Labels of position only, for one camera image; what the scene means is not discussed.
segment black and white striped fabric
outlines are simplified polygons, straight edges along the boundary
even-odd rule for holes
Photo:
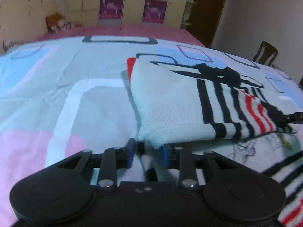
[[[279,221],[285,226],[303,226],[303,151],[263,172],[285,189],[286,203]]]
[[[257,80],[204,63],[176,66],[136,59],[131,91],[141,116],[139,140],[156,149],[165,143],[275,132],[283,114],[268,103]]]

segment wooden chair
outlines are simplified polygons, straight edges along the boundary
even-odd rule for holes
[[[261,56],[261,58],[258,60],[258,62],[256,61],[257,58],[260,56],[262,48],[264,47],[264,52],[263,55]],[[265,65],[266,61],[271,57],[272,59],[269,61],[267,66],[271,66],[272,62],[275,60],[275,58],[278,55],[278,50],[272,46],[271,44],[269,44],[268,42],[263,41],[260,45],[259,51],[258,53],[254,56],[253,60],[254,62],[260,63],[262,65]]]

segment pillow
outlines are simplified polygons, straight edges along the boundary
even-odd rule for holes
[[[66,31],[71,28],[71,23],[69,23],[61,14],[53,14],[47,16],[46,25],[50,32],[58,33],[59,31]]]

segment pink bedspread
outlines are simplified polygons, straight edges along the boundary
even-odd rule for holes
[[[121,27],[75,27],[71,30],[63,31],[60,33],[46,33],[43,36],[39,37],[38,41],[87,35],[151,37],[204,47],[200,41],[195,39],[188,31],[184,29],[134,24],[123,25]]]

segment headboard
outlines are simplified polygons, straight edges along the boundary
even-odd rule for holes
[[[60,10],[54,0],[0,1],[0,55],[3,40],[32,41],[46,33],[45,17]]]

